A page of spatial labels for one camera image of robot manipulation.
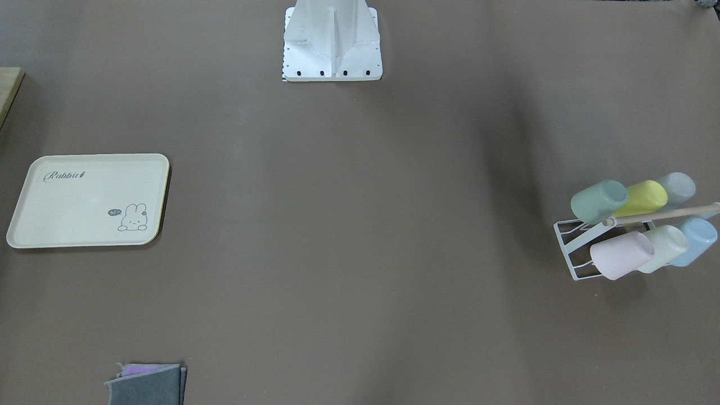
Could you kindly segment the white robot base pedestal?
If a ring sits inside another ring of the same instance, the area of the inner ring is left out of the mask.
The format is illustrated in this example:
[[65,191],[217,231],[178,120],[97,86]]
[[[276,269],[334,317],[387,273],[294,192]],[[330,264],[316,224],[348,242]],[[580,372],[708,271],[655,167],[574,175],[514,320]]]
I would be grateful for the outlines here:
[[360,82],[383,77],[379,15],[365,1],[298,1],[285,11],[286,82]]

